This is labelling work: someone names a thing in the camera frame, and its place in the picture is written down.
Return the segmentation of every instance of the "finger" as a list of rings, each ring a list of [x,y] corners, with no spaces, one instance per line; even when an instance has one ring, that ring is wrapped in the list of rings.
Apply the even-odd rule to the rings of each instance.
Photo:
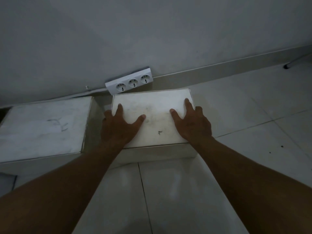
[[[138,119],[137,119],[135,122],[132,123],[132,125],[134,125],[135,128],[136,128],[137,130],[139,130],[140,127],[142,126],[142,124],[143,124],[145,118],[146,118],[145,114],[139,116]]]
[[[195,107],[195,111],[196,111],[196,112],[199,112],[201,115],[203,115],[203,113],[202,113],[202,107],[200,107],[200,106]]]
[[[170,109],[170,113],[171,113],[172,119],[174,120],[174,123],[180,122],[182,120],[176,110]]]
[[[107,110],[107,111],[105,111],[105,112],[104,112],[104,116],[105,116],[106,119],[112,118],[112,117],[113,117],[113,115],[112,115],[112,110]]]
[[[117,110],[116,110],[116,114],[115,116],[122,116],[123,115],[123,108],[121,104],[118,104]]]
[[[192,106],[192,104],[190,103],[190,101],[189,101],[188,98],[186,98],[186,99],[184,100],[184,104],[185,104],[185,108],[186,108],[186,113],[187,113],[187,112],[194,111],[193,106]]]

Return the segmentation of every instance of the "power strip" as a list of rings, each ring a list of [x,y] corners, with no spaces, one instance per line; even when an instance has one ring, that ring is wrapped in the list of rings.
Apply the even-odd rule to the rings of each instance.
[[[153,82],[152,72],[150,68],[140,70],[133,74],[109,81],[105,86],[111,95],[120,94],[124,91],[140,87],[141,85]]]

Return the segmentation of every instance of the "hand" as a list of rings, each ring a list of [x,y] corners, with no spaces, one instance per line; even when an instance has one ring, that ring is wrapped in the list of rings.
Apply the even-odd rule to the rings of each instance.
[[[211,124],[202,113],[202,107],[193,109],[192,104],[186,98],[186,115],[181,119],[174,109],[170,109],[171,116],[177,131],[191,145],[197,144],[205,138],[212,138]]]
[[[102,142],[120,145],[122,148],[134,138],[146,118],[143,114],[134,123],[128,124],[123,118],[121,104],[118,105],[115,116],[112,115],[111,110],[105,111],[104,115],[101,130]]]

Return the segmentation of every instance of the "white box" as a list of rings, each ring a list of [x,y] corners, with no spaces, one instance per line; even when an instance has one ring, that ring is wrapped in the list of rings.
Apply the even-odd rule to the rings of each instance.
[[[146,119],[138,134],[125,146],[111,167],[131,162],[195,157],[197,152],[179,135],[169,112],[174,108],[179,116],[184,118],[185,98],[188,98],[194,107],[189,89],[114,95],[113,115],[121,103],[127,123],[135,122],[142,114],[146,115]]]
[[[93,97],[15,106],[0,127],[0,172],[46,173],[100,142],[103,112]]]

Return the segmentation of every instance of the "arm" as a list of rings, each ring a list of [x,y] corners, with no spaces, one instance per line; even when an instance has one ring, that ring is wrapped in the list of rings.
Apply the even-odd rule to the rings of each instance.
[[[72,233],[108,167],[145,119],[127,124],[121,104],[115,116],[104,114],[98,148],[0,198],[0,233]]]
[[[201,155],[250,233],[311,233],[312,189],[219,143],[201,107],[188,99],[184,119],[170,110],[180,135]]]

